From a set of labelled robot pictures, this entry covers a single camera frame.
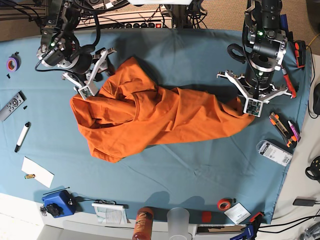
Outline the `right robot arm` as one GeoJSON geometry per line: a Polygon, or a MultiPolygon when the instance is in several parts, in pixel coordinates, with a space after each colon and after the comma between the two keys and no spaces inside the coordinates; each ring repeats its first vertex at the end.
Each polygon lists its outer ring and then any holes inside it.
{"type": "Polygon", "coordinates": [[[62,78],[74,84],[75,91],[86,100],[99,92],[95,82],[100,81],[100,73],[115,74],[109,56],[114,48],[96,49],[101,39],[98,16],[108,11],[103,1],[53,0],[49,6],[46,24],[42,29],[41,43],[37,51],[39,59],[35,66],[46,68],[45,72],[61,72],[62,78]],[[92,17],[96,37],[93,43],[81,46],[75,36],[75,29],[82,16],[92,17]]]}

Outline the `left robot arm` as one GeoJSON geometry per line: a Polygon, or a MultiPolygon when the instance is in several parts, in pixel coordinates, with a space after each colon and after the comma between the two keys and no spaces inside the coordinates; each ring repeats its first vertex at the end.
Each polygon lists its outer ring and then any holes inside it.
{"type": "Polygon", "coordinates": [[[234,60],[246,64],[245,73],[226,70],[217,74],[237,87],[244,98],[243,112],[255,117],[260,117],[263,106],[273,98],[297,95],[282,65],[288,46],[286,32],[281,29],[282,6],[280,0],[247,1],[241,45],[227,47],[234,60]]]}

